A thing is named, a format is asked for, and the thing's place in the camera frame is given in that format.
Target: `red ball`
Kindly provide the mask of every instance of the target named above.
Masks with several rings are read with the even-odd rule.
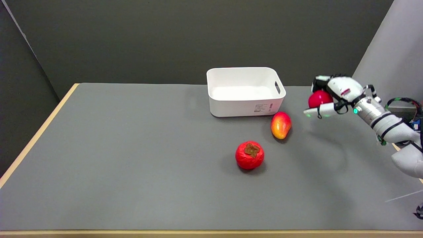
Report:
[[[323,90],[318,90],[314,92],[309,98],[308,98],[308,107],[309,108],[316,108],[324,103],[330,103],[333,102],[332,96],[328,92],[325,92]]]
[[[254,169],[259,167],[263,162],[264,150],[259,143],[246,141],[236,149],[235,159],[239,167],[243,169]]]

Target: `white plastic bin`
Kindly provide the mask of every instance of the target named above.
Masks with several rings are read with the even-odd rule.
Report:
[[[276,71],[267,67],[210,69],[207,88],[217,117],[273,115],[286,95]]]

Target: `persimmon calyx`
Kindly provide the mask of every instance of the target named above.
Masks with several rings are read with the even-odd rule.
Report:
[[[257,156],[257,153],[260,152],[260,148],[256,145],[252,145],[250,143],[247,144],[247,146],[244,149],[244,153],[247,155],[250,155],[251,157],[255,158]]]

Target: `gray table mat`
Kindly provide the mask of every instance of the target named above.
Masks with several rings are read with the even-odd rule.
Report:
[[[423,189],[390,161],[392,145],[353,114],[303,116],[308,87],[287,87],[292,118],[216,118],[207,86],[77,87],[0,189],[0,230],[421,230]],[[259,142],[265,163],[236,165]]]

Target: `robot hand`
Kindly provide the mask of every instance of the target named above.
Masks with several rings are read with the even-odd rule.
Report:
[[[365,94],[371,90],[371,96]],[[304,110],[308,117],[318,118],[345,114],[348,106],[353,108],[354,114],[365,121],[377,134],[382,145],[386,142],[397,143],[412,141],[400,151],[391,156],[395,166],[403,173],[416,178],[423,178],[423,149],[422,134],[415,132],[402,122],[402,119],[393,115],[380,105],[381,99],[377,96],[373,85],[362,87],[357,81],[344,75],[316,76],[311,91],[323,90],[328,92],[338,102],[321,104],[317,108]]]

